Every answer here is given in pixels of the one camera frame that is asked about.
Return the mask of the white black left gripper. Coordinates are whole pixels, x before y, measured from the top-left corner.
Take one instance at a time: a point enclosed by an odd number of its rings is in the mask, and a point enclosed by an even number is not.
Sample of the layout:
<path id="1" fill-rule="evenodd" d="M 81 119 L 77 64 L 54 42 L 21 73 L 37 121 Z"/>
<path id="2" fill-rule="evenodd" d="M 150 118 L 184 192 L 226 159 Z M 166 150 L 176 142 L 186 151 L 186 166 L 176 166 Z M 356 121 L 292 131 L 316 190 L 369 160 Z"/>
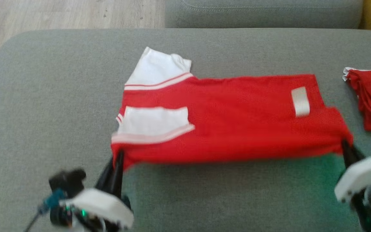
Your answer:
<path id="1" fill-rule="evenodd" d="M 110 158 L 99 176 L 95 188 L 86 188 L 75 197 L 60 200 L 60 206 L 75 207 L 84 210 L 89 216 L 131 229 L 134 223 L 133 212 L 122 200 L 122 179 L 124 166 L 124 151 L 119 150 L 113 169 L 113 158 Z"/>

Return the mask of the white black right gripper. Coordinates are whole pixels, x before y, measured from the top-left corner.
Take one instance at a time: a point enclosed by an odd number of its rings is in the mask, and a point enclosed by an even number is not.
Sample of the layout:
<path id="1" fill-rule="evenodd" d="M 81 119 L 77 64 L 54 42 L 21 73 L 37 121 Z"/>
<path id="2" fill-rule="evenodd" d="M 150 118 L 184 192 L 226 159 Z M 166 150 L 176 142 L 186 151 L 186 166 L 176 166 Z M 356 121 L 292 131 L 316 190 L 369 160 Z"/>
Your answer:
<path id="1" fill-rule="evenodd" d="M 371 157 L 347 140 L 341 142 L 346 171 L 337 182 L 334 193 L 338 202 L 349 203 L 352 196 L 371 185 Z"/>

